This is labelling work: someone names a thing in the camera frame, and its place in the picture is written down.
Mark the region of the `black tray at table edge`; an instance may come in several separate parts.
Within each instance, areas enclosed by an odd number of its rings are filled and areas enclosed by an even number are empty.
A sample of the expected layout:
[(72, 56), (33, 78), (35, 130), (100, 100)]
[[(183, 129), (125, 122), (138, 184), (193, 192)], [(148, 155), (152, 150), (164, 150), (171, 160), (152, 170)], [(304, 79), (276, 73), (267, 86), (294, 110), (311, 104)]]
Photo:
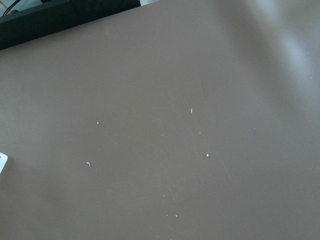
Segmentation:
[(2, 0), (0, 49), (140, 6), (139, 0)]

